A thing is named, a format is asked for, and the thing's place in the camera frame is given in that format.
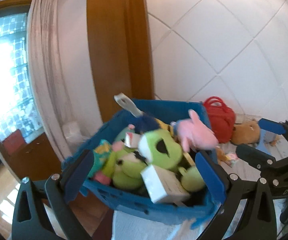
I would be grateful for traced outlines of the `pink pig plush blue shirt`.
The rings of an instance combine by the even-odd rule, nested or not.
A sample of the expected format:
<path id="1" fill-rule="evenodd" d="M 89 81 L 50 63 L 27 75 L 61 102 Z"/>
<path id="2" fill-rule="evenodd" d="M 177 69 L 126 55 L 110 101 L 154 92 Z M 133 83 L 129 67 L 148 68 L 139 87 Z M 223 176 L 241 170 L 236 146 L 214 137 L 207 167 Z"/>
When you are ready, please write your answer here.
<path id="1" fill-rule="evenodd" d="M 188 114 L 188 119 L 171 122 L 170 124 L 183 151 L 212 150 L 216 148 L 219 142 L 214 132 L 200 120 L 195 110 L 190 109 Z"/>

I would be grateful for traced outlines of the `light green plush ball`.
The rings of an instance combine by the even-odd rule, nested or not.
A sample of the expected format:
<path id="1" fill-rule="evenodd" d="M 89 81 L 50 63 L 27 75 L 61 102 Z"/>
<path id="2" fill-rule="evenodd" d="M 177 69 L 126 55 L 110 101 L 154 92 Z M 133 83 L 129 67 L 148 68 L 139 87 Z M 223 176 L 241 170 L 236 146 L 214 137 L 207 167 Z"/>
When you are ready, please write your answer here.
<path id="1" fill-rule="evenodd" d="M 205 187 L 205 182 L 196 166 L 188 169 L 179 167 L 181 185 L 188 192 L 197 192 Z"/>

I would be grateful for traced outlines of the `red toy suitcase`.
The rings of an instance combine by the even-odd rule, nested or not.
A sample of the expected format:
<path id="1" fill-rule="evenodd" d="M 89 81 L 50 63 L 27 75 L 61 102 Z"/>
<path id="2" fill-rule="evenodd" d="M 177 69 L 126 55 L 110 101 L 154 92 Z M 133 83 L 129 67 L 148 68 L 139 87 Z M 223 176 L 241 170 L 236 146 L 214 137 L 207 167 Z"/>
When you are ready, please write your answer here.
<path id="1" fill-rule="evenodd" d="M 203 103 L 211 123 L 212 131 L 220 144 L 231 140 L 235 124 L 235 112 L 224 101 L 212 96 Z"/>

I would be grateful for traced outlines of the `large brown plush dog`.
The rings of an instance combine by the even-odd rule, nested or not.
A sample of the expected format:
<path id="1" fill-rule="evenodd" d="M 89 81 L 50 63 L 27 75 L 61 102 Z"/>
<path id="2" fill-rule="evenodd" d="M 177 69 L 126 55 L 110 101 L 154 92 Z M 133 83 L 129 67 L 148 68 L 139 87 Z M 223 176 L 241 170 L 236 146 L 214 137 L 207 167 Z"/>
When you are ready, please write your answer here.
<path id="1" fill-rule="evenodd" d="M 259 144 L 262 141 L 273 146 L 279 139 L 279 135 L 265 130 L 262 131 L 258 122 L 250 120 L 234 125 L 231 143 L 235 145 Z"/>

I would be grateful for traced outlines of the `white red medicine box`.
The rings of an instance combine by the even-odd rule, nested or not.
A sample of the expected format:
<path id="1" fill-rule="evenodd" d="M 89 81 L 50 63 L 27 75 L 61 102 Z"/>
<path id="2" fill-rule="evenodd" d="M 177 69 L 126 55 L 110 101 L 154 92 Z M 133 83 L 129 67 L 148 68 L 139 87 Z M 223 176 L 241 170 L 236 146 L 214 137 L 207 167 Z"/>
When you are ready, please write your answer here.
<path id="1" fill-rule="evenodd" d="M 150 200 L 156 203 L 179 203 L 187 200 L 190 194 L 181 186 L 176 175 L 155 165 L 141 171 L 141 177 Z"/>

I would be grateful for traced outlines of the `pastel tissue packet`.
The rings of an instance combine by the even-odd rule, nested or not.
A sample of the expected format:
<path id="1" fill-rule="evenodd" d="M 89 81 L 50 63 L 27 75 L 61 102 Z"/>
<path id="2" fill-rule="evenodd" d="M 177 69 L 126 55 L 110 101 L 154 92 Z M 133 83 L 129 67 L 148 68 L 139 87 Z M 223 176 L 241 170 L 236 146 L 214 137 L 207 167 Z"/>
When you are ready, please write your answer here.
<path id="1" fill-rule="evenodd" d="M 228 152 L 227 154 L 224 155 L 225 160 L 224 162 L 229 166 L 233 167 L 239 160 L 238 156 L 236 153 L 233 152 Z"/>

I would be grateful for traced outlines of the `white curtain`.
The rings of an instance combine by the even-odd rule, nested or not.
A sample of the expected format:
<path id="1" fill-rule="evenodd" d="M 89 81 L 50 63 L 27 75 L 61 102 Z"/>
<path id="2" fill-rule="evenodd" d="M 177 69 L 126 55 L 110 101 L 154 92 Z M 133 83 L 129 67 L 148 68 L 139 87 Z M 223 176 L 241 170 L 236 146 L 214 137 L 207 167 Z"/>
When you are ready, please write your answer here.
<path id="1" fill-rule="evenodd" d="M 32 0 L 27 28 L 34 100 L 59 159 L 101 126 L 91 72 L 87 0 Z"/>

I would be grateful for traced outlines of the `teal yellow wet wipes pack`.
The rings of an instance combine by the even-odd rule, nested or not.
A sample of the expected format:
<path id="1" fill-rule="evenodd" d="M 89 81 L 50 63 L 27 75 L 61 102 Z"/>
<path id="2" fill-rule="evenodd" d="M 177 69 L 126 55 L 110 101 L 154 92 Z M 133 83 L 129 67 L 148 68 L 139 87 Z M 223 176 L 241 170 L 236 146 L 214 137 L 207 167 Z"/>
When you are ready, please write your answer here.
<path id="1" fill-rule="evenodd" d="M 90 172 L 88 173 L 88 178 L 92 178 L 98 171 L 100 171 L 109 158 L 112 152 L 112 145 L 107 140 L 102 139 L 100 144 L 92 151 L 94 155 L 94 163 Z"/>

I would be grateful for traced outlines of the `blue plastic crate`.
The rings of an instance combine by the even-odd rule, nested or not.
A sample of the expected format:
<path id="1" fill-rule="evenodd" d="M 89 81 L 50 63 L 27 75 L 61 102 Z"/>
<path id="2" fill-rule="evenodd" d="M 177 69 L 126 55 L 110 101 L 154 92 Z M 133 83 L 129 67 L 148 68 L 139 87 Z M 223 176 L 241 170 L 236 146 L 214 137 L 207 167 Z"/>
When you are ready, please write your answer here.
<path id="1" fill-rule="evenodd" d="M 128 100 L 77 150 L 91 161 L 73 183 L 114 210 L 164 224 L 214 215 L 215 202 L 196 168 L 216 139 L 200 102 Z"/>

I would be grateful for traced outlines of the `wooden door frame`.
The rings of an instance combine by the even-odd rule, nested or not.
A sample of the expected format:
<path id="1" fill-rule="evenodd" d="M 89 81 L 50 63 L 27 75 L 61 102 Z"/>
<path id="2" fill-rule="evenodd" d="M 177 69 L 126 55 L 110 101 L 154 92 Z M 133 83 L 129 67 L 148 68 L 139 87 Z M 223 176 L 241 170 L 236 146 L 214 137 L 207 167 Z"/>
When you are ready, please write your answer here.
<path id="1" fill-rule="evenodd" d="M 103 122 L 120 107 L 114 95 L 153 99 L 146 0 L 87 0 L 92 77 Z"/>

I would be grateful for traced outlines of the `window with grid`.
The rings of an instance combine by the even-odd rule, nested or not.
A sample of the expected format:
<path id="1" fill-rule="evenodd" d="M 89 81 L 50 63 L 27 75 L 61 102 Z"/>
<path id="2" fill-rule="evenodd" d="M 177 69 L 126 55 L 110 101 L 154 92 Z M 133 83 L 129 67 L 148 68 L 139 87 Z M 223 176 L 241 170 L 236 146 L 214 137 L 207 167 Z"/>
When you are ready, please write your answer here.
<path id="1" fill-rule="evenodd" d="M 19 130 L 27 143 L 43 132 L 31 89 L 27 13 L 0 17 L 0 141 Z"/>

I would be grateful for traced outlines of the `small brown plush bear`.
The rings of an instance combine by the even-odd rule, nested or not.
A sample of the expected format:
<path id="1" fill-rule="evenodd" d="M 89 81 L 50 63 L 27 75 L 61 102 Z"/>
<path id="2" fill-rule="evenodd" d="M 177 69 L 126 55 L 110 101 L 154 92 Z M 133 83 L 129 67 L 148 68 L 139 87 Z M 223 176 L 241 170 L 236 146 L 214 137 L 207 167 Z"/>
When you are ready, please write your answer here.
<path id="1" fill-rule="evenodd" d="M 216 146 L 215 151 L 218 162 L 226 163 L 226 161 L 228 160 L 226 153 L 219 146 Z"/>

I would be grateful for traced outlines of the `blue feather duster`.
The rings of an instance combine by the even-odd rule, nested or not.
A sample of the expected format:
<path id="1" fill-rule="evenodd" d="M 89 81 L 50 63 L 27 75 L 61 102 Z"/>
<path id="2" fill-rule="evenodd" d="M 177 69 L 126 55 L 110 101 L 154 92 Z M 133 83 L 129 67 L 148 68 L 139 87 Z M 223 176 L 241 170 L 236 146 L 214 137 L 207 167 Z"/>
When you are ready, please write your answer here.
<path id="1" fill-rule="evenodd" d="M 160 128 L 160 125 L 154 117 L 141 111 L 133 100 L 123 93 L 114 96 L 115 102 L 134 117 L 131 122 L 135 126 L 136 133 L 143 134 L 145 132 L 154 131 Z"/>

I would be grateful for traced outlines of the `green frog plush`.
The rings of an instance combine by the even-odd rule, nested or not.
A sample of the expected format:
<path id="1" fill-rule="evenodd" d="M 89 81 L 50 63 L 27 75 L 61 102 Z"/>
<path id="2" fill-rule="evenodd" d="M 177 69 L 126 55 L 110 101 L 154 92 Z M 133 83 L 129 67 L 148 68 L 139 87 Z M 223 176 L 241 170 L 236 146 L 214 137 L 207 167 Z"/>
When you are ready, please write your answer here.
<path id="1" fill-rule="evenodd" d="M 177 172 L 182 158 L 182 147 L 168 130 L 156 129 L 146 132 L 140 135 L 135 148 L 123 146 L 116 152 L 113 185 L 119 190 L 137 191 L 144 186 L 141 172 L 146 167 L 155 165 Z"/>

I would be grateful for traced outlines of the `pink pig plush green shirt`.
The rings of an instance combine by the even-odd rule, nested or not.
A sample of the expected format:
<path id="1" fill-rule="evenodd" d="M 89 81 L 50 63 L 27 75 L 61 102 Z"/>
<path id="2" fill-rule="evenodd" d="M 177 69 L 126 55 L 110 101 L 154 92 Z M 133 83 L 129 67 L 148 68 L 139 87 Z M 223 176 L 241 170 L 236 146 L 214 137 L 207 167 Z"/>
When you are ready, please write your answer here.
<path id="1" fill-rule="evenodd" d="M 117 137 L 115 137 L 115 140 L 113 141 L 112 145 L 112 152 L 103 165 L 102 169 L 98 171 L 92 179 L 95 181 L 98 181 L 99 183 L 103 185 L 109 185 L 111 183 L 111 180 L 113 178 L 113 174 L 115 172 L 115 163 L 117 160 L 118 155 L 121 156 L 124 153 L 127 153 L 127 151 L 124 151 L 124 142 L 126 138 L 127 132 L 134 132 L 135 126 L 133 124 L 129 124 L 127 127 L 122 129 Z"/>

